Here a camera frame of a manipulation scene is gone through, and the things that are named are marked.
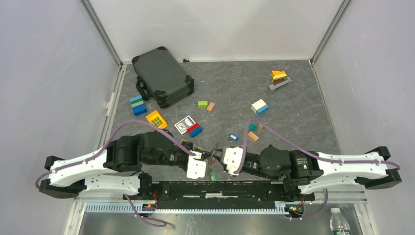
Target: water bottle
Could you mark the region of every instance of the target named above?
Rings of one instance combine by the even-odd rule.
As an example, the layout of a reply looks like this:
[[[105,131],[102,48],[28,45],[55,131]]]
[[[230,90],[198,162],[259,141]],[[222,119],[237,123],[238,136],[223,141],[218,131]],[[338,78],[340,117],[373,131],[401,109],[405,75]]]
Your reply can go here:
[[[331,209],[330,229],[333,235],[351,235],[349,223],[340,214],[340,208]]]

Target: red lego brick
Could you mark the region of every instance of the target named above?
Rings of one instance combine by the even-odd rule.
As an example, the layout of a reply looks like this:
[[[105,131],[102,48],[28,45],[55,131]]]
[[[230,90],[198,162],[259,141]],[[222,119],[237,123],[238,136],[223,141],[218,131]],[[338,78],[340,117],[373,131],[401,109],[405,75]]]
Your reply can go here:
[[[196,129],[196,127],[198,127],[199,126],[199,124],[198,123],[195,123],[193,126],[191,126],[188,130],[187,130],[187,132],[188,133],[190,133],[191,131],[193,131],[194,129]]]

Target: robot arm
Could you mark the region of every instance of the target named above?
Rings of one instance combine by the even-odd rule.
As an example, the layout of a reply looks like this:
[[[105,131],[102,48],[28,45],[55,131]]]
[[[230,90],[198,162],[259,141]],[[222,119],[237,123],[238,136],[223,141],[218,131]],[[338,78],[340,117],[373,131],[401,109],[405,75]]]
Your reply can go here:
[[[54,171],[55,168],[82,161],[98,150],[71,160],[50,156],[46,159],[45,168],[51,170],[52,173],[48,179],[41,182],[40,192],[56,198],[98,193],[108,196],[127,194],[140,199],[148,199],[154,192],[154,187],[164,187],[173,185],[173,183],[160,182],[155,185],[152,183],[151,176],[147,174],[139,176],[105,174],[140,171],[142,164],[146,164],[178,166],[187,171],[188,178],[203,178],[207,168],[204,160],[210,158],[212,153],[196,149],[191,142],[183,141],[182,145],[196,156],[184,153],[158,132],[123,136],[112,141],[107,149],[94,160],[57,172]],[[241,163],[242,152],[240,147],[228,147],[216,149],[213,156],[220,160],[225,171],[235,175],[234,171]],[[327,155],[320,152],[314,152],[314,154],[327,159],[372,159],[379,160],[379,162],[390,157],[386,147],[379,147],[364,155]],[[311,158],[297,150],[279,150],[272,145],[260,154],[247,153],[242,172],[282,183],[279,186],[261,187],[269,187],[271,189],[269,191],[278,191],[276,193],[279,195],[278,199],[285,201],[298,200],[302,195],[311,195],[313,198],[313,192],[339,185],[361,184],[367,189],[379,189],[390,188],[401,182],[397,170],[388,170],[385,164],[331,164]],[[204,183],[204,185],[212,186],[211,190],[217,191],[215,187],[219,184],[215,183],[217,182]],[[272,198],[269,195],[264,197],[270,200]]]

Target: gray speckled surface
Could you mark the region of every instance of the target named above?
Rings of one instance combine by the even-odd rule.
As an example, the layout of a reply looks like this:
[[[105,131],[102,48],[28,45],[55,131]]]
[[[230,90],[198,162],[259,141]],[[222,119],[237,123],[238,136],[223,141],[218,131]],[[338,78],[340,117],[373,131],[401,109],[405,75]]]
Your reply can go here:
[[[305,149],[340,153],[308,61],[204,62],[181,65],[195,79],[195,92],[166,109],[158,107],[154,99],[145,102],[148,112],[159,111],[168,123],[166,129],[173,133],[176,139],[193,141],[196,146],[201,146],[205,150],[211,150],[217,141],[219,147],[241,146],[244,125],[249,118],[255,117]],[[268,93],[271,70],[286,71],[292,82],[278,88],[274,93]],[[146,114],[134,116],[129,102],[130,98],[139,95],[136,90],[136,77],[133,66],[128,65],[113,129],[129,119],[146,120]],[[261,116],[257,116],[251,109],[251,104],[259,99],[263,99],[269,105],[269,110]],[[211,113],[197,107],[197,101],[204,100],[216,104]],[[174,127],[176,122],[187,115],[203,127],[203,132],[193,139],[188,134],[181,136]],[[121,129],[115,138],[147,131],[152,129],[131,124]],[[229,133],[236,134],[240,140],[230,142]],[[260,153],[269,144],[279,149],[294,149],[265,129],[257,135],[257,142],[248,141],[250,152]],[[188,180],[185,172],[178,167],[143,166],[143,170],[152,175],[153,180]],[[219,163],[214,164],[213,170],[218,180],[231,179],[228,173],[222,172]],[[257,178],[242,173],[232,179]]]

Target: bottle cap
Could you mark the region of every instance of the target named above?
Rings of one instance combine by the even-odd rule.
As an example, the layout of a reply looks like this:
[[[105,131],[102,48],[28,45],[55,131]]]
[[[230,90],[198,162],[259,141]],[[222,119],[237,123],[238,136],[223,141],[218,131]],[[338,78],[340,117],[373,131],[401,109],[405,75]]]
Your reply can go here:
[[[332,213],[340,213],[340,208],[332,208],[331,212]]]

